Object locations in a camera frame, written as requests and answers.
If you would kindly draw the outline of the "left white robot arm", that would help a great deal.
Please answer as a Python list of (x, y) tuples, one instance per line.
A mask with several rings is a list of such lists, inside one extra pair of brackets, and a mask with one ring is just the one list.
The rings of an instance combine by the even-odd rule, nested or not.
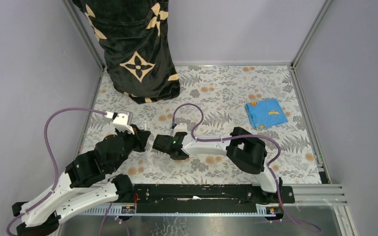
[(13, 215), (22, 221), (17, 235), (48, 236), (63, 222), (97, 205), (135, 203), (137, 197), (128, 175), (109, 178), (133, 151), (145, 151), (150, 131), (131, 127), (133, 133), (116, 131), (93, 150), (78, 155), (62, 172), (56, 187), (30, 202), (14, 203)]

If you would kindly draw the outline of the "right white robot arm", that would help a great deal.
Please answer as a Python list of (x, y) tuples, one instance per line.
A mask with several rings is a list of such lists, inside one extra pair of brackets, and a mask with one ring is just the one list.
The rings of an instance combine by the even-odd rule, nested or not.
[(153, 149), (168, 154), (173, 160), (185, 160), (198, 154), (226, 156), (242, 172), (257, 176), (261, 192), (257, 197), (249, 192), (247, 201), (262, 205), (284, 203), (283, 181), (270, 166), (279, 158), (281, 148), (271, 138), (251, 134), (241, 127), (222, 136), (196, 136), (181, 131), (156, 135)]

